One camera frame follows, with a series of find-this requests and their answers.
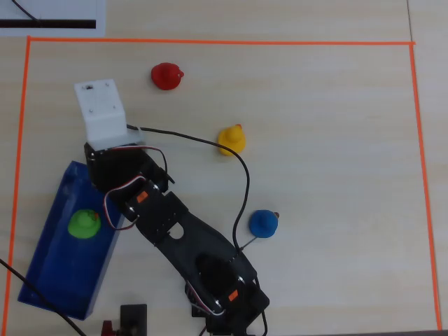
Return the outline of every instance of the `rubber duck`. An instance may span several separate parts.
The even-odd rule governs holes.
[[[78,239],[88,239],[95,236],[101,227],[98,213],[90,209],[77,210],[69,222],[70,235]]]
[[[249,230],[257,238],[272,237],[279,226],[279,213],[257,210],[249,219]]]
[[[240,124],[224,129],[218,135],[218,144],[226,146],[237,153],[240,153],[246,147],[246,136],[243,132],[243,127]],[[223,155],[231,156],[228,150],[219,148]]]
[[[181,82],[184,73],[172,63],[160,63],[151,70],[151,79],[161,90],[173,90]]]

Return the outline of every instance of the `wire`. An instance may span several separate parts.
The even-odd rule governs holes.
[[[34,20],[34,21],[36,21],[36,22],[39,22],[39,20],[38,19],[36,19],[33,15],[31,15],[31,14],[29,14],[26,10],[25,10],[25,8],[23,8],[23,7],[21,7],[21,5],[16,1],[16,0],[11,0],[23,13],[25,13],[26,15],[27,15],[27,17],[28,18],[30,18],[30,19],[32,19],[32,20]]]
[[[255,239],[257,239],[258,237],[254,237],[251,240],[249,240],[247,243],[245,243],[245,245],[241,246],[240,251],[243,251],[249,244],[251,244],[252,242],[255,241]]]
[[[165,165],[165,173],[168,174],[167,159],[165,157],[165,154],[159,148],[152,147],[152,146],[120,146],[120,147],[113,147],[113,148],[111,148],[112,151],[127,151],[127,150],[131,150],[131,149],[151,149],[152,151],[160,152],[160,154],[162,154],[163,163]]]
[[[244,200],[243,200],[243,204],[241,206],[241,209],[239,210],[239,213],[237,215],[237,218],[235,219],[235,222],[233,224],[233,229],[232,229],[232,239],[233,239],[233,244],[237,250],[237,253],[240,252],[240,248],[238,245],[238,241],[237,241],[237,228],[238,228],[238,222],[239,219],[241,218],[241,216],[243,215],[244,209],[246,208],[246,203],[247,203],[247,198],[249,196],[249,186],[251,184],[251,177],[249,176],[249,170],[247,169],[246,163],[244,162],[244,160],[242,159],[241,156],[238,155],[237,152],[235,152],[234,150],[232,150],[231,148],[228,148],[226,146],[220,145],[219,143],[216,142],[212,142],[212,141],[208,141],[208,140],[204,140],[201,138],[197,138],[195,136],[190,136],[190,135],[186,135],[186,134],[182,134],[182,133],[178,133],[178,132],[172,132],[172,131],[165,131],[163,129],[155,129],[155,128],[148,128],[148,127],[135,127],[132,125],[127,125],[127,128],[129,128],[130,130],[142,130],[142,131],[146,131],[146,132],[153,132],[153,133],[160,133],[160,134],[169,134],[169,135],[174,135],[175,137],[181,137],[181,138],[185,138],[185,139],[189,139],[189,140],[193,140],[193,141],[198,141],[198,142],[202,142],[203,144],[209,144],[215,147],[219,147],[222,149],[225,149],[229,152],[231,152],[231,154],[233,154],[243,165],[244,171],[246,172],[246,191],[244,192]]]
[[[207,326],[203,327],[203,329],[199,333],[199,336],[203,336],[203,334],[205,333],[205,330],[207,330]]]
[[[45,296],[36,288],[34,285],[29,282],[24,276],[21,275],[21,273],[17,272],[15,269],[13,269],[10,265],[8,265],[3,259],[0,258],[0,263],[6,267],[11,273],[13,273],[17,278],[19,278],[26,286],[28,286],[29,289],[31,289],[39,298],[41,301],[51,310],[53,310],[56,314],[61,316],[80,336],[86,336],[86,334],[64,313],[62,313],[53,303],[48,301]]]
[[[110,193],[112,193],[112,192],[114,192],[114,191],[117,191],[117,190],[120,190],[120,189],[124,189],[124,188],[129,187],[130,185],[133,184],[133,182],[135,182],[135,181],[137,181],[137,180],[139,180],[139,179],[143,179],[143,180],[146,181],[146,178],[144,178],[142,175],[138,175],[138,176],[135,176],[132,180],[126,182],[125,184],[122,184],[122,185],[120,185],[120,186],[117,187],[117,188],[110,189],[108,192],[106,192],[106,194],[105,194],[105,196],[104,196],[104,199],[103,199],[103,208],[104,208],[104,213],[106,214],[107,223],[108,223],[109,226],[112,228],[112,230],[115,230],[115,231],[128,230],[128,229],[132,228],[132,227],[135,225],[135,221],[132,222],[130,225],[125,226],[125,227],[117,228],[117,227],[113,226],[111,217],[109,217],[109,211],[107,210],[107,197],[109,196]]]
[[[194,307],[194,308],[196,308],[196,309],[198,309],[198,310],[200,310],[201,312],[203,312],[203,313],[205,313],[205,314],[207,314],[207,315],[210,315],[210,313],[209,313],[207,310],[205,310],[205,309],[202,308],[201,306],[198,306],[197,304],[191,303],[191,306]]]
[[[189,281],[186,281],[188,287],[190,287],[190,290],[192,291],[193,295],[196,298],[196,301],[199,303],[199,305],[204,308],[205,310],[208,311],[209,314],[212,314],[214,316],[221,316],[225,313],[225,309],[221,312],[221,313],[215,313],[213,310],[211,310],[210,308],[207,307],[207,305],[201,300],[201,298],[199,297],[199,295],[196,293],[196,290],[193,288],[193,286],[191,286],[191,283]]]

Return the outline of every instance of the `black stripe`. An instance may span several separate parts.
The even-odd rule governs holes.
[[[75,28],[95,29],[96,20],[0,20],[0,28]]]

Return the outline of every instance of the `black cable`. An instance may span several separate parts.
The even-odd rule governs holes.
[[[205,326],[201,332],[199,333],[199,336],[203,336],[203,334],[205,333],[205,330],[207,330],[207,326]]]
[[[208,144],[208,145],[212,145],[212,146],[215,146],[215,147],[219,147],[219,148],[222,148],[222,149],[225,149],[225,150],[231,152],[231,154],[233,154],[241,162],[241,164],[243,165],[244,171],[246,172],[246,179],[247,179],[246,191],[244,193],[243,204],[241,206],[241,209],[239,210],[237,219],[235,219],[235,222],[233,224],[233,230],[232,230],[233,244],[234,244],[237,252],[239,253],[240,252],[240,248],[239,248],[238,241],[237,241],[237,227],[238,227],[239,219],[241,218],[241,216],[242,216],[242,214],[244,212],[244,209],[246,208],[247,198],[249,196],[249,185],[251,184],[251,177],[249,176],[249,170],[247,169],[246,163],[244,162],[242,157],[239,156],[237,152],[235,152],[234,150],[232,150],[232,149],[230,149],[230,148],[228,148],[226,146],[220,145],[219,143],[216,143],[216,142],[212,142],[212,141],[204,140],[204,139],[201,139],[201,138],[197,138],[195,136],[190,136],[190,135],[186,135],[186,134],[182,134],[182,133],[178,133],[178,132],[165,131],[163,129],[155,129],[155,128],[149,128],[149,127],[135,127],[135,126],[132,126],[132,125],[129,125],[129,124],[127,125],[127,128],[129,128],[130,130],[134,130],[134,131],[142,130],[142,131],[145,131],[145,132],[153,132],[153,133],[174,135],[176,137],[181,137],[181,138],[185,138],[185,139],[189,139],[189,140],[193,140],[193,141],[202,142],[203,144]]]
[[[61,316],[80,336],[87,336],[66,314],[62,313],[53,303],[48,301],[45,296],[36,288],[34,285],[29,282],[24,276],[21,275],[21,273],[17,272],[15,269],[13,269],[10,265],[8,265],[6,262],[4,262],[3,259],[0,258],[0,264],[2,264],[4,267],[6,267],[11,273],[13,273],[17,278],[23,281],[25,285],[29,287],[39,298],[42,300],[42,302],[51,310],[53,310],[56,314]]]
[[[38,19],[36,19],[33,15],[31,15],[31,14],[29,14],[28,12],[27,12],[27,10],[25,10],[25,8],[23,8],[23,7],[21,7],[21,5],[20,4],[18,4],[17,3],[17,1],[16,0],[11,0],[23,13],[25,13],[26,15],[27,15],[27,17],[28,18],[30,18],[30,19],[32,19],[32,20],[34,20],[34,21],[36,21],[36,22],[39,22],[39,20]]]

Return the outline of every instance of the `robotic arm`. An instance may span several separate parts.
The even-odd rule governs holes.
[[[79,90],[88,90],[90,95],[91,90],[103,85],[98,82],[103,81],[81,83]],[[77,87],[76,92],[83,109],[84,92],[81,97]],[[86,117],[85,121],[89,139]],[[101,146],[97,139],[92,141],[95,149],[90,141],[85,144],[87,167],[94,186],[107,193],[134,179],[126,188],[110,192],[109,197],[184,278],[192,316],[204,317],[206,329],[215,335],[247,335],[247,327],[270,303],[260,289],[257,272],[221,233],[191,214],[173,192],[167,192],[169,182],[174,181],[164,169],[140,147],[133,149],[135,143],[120,141],[121,144],[103,149],[98,149],[104,147],[102,140]],[[126,150],[120,150],[122,145],[127,145]],[[183,228],[179,239],[169,233],[177,223]]]

